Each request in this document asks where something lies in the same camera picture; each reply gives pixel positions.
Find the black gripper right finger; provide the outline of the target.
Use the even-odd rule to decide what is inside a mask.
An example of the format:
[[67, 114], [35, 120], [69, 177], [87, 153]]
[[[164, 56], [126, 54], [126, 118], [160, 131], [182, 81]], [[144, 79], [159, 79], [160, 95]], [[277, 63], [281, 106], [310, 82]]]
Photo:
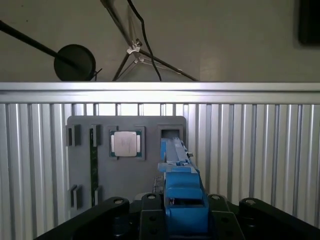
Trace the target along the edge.
[[208, 196], [213, 240], [318, 240], [320, 229], [262, 200]]

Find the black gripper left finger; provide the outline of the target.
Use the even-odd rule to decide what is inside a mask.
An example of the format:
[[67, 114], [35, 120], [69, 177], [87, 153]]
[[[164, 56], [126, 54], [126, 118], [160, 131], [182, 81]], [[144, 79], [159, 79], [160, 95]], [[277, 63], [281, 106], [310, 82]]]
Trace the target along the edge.
[[37, 237], [38, 240], [163, 240], [165, 213], [159, 194], [130, 203], [111, 197]]

